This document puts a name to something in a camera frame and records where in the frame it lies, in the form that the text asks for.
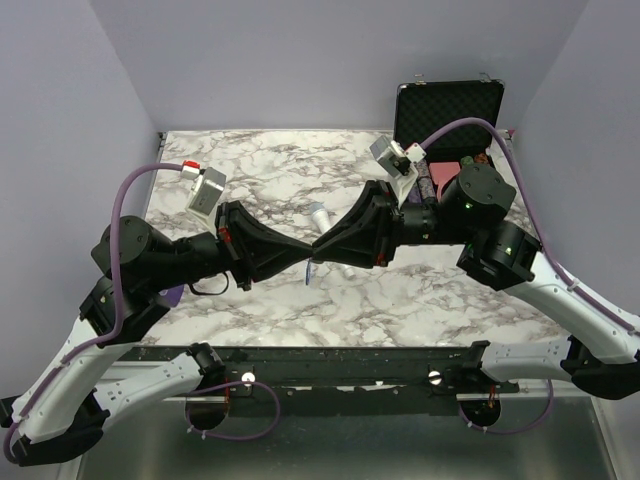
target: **small white object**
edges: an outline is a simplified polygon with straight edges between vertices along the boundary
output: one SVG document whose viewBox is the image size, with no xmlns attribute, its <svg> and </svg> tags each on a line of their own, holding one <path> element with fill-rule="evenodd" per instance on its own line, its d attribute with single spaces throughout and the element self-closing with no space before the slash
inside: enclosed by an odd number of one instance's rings
<svg viewBox="0 0 640 480">
<path fill-rule="evenodd" d="M 242 381 L 247 382 L 244 384 L 245 387 L 250 387 L 251 384 L 256 381 L 256 376 L 253 372 L 245 372 L 242 374 Z"/>
<path fill-rule="evenodd" d="M 321 233 L 326 233 L 331 230 L 332 225 L 331 220 L 329 220 L 329 213 L 327 212 L 327 209 L 324 208 L 323 204 L 318 202 L 312 203 L 309 207 L 309 211 L 311 212 L 311 220 L 313 220 L 313 223 L 316 224 L 316 227 L 318 227 L 318 230 L 320 230 Z M 351 265 L 341 265 L 342 272 L 348 280 L 355 278 L 356 272 Z"/>
<path fill-rule="evenodd" d="M 200 176 L 200 165 L 196 166 L 195 162 L 185 162 L 182 164 L 180 176 L 187 180 L 195 180 Z"/>
<path fill-rule="evenodd" d="M 218 200 L 224 192 L 227 176 L 213 167 L 207 167 L 199 174 L 189 192 L 186 211 L 214 235 L 217 234 L 215 220 Z"/>
<path fill-rule="evenodd" d="M 571 285 L 567 287 L 567 290 L 570 292 L 573 292 L 578 285 L 580 285 L 580 280 L 578 280 L 577 278 L 574 278 L 573 282 L 571 282 Z"/>
<path fill-rule="evenodd" d="M 440 375 L 440 372 L 431 370 L 429 372 L 429 383 L 434 386 L 440 385 L 442 383 L 442 375 Z"/>
<path fill-rule="evenodd" d="M 405 154 L 411 163 L 417 163 L 427 156 L 427 152 L 422 149 L 419 143 L 412 143 Z"/>
</svg>

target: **white marble surface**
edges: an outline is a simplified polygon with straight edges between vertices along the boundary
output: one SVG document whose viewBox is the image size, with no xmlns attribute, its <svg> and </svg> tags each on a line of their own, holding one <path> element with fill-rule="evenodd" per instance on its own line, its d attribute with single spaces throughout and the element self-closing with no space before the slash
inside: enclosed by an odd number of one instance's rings
<svg viewBox="0 0 640 480">
<path fill-rule="evenodd" d="M 320 201 L 335 222 L 367 179 L 384 178 L 369 145 L 380 132 L 231 131 L 169 134 L 163 161 L 193 159 L 227 174 L 223 201 L 241 200 L 265 225 L 311 243 L 319 232 L 307 209 Z M 506 159 L 492 147 L 498 170 L 515 185 Z M 184 213 L 190 183 L 158 174 L 147 220 L 176 239 L 203 229 Z M 510 218 L 530 229 L 518 196 Z M 212 345 L 433 346 L 474 340 L 535 341 L 561 329 L 517 299 L 475 283 L 455 267 L 461 246 L 401 247 L 390 267 L 357 270 L 346 280 L 338 266 L 316 269 L 305 286 L 305 263 L 251 292 L 220 297 L 188 292 L 143 343 L 207 341 Z M 224 279 L 200 282 L 216 291 Z"/>
</svg>

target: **white bottle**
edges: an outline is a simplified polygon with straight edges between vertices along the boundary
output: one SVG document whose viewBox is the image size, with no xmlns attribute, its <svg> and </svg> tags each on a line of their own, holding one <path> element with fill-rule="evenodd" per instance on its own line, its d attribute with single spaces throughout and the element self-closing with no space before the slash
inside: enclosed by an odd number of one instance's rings
<svg viewBox="0 0 640 480">
<path fill-rule="evenodd" d="M 311 220 L 313 220 L 313 223 L 316 224 L 316 227 L 318 227 L 321 233 L 326 233 L 331 229 L 332 225 L 331 220 L 329 220 L 329 213 L 323 204 L 318 202 L 312 203 L 309 206 L 309 212 L 311 213 Z M 344 276 L 347 277 L 348 280 L 355 278 L 356 272 L 351 265 L 340 265 L 342 266 Z"/>
</svg>

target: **white wall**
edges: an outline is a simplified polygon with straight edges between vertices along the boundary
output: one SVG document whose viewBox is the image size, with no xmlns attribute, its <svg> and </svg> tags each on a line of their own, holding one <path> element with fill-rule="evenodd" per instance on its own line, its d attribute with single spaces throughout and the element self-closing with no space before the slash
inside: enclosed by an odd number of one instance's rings
<svg viewBox="0 0 640 480">
<path fill-rule="evenodd" d="M 91 0 L 162 129 L 391 128 L 395 91 L 507 82 L 517 126 L 587 0 Z"/>
<path fill-rule="evenodd" d="M 0 15 L 0 397 L 31 385 L 100 277 L 89 256 L 124 176 L 158 137 L 86 0 Z M 129 212 L 148 189 L 136 186 Z M 0 478 L 47 478 L 55 467 Z"/>
</svg>

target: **cable clip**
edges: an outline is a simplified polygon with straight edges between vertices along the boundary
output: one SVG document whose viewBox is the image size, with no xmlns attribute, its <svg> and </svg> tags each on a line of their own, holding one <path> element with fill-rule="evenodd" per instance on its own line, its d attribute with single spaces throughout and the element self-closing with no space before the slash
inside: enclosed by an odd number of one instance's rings
<svg viewBox="0 0 640 480">
<path fill-rule="evenodd" d="M 182 162 L 182 170 L 180 176 L 187 180 L 195 180 L 200 176 L 200 164 L 193 160 L 186 160 Z"/>
<path fill-rule="evenodd" d="M 580 280 L 578 280 L 577 278 L 574 278 L 573 282 L 571 283 L 571 285 L 569 285 L 567 287 L 567 291 L 568 292 L 573 292 L 578 285 L 580 285 Z"/>
</svg>

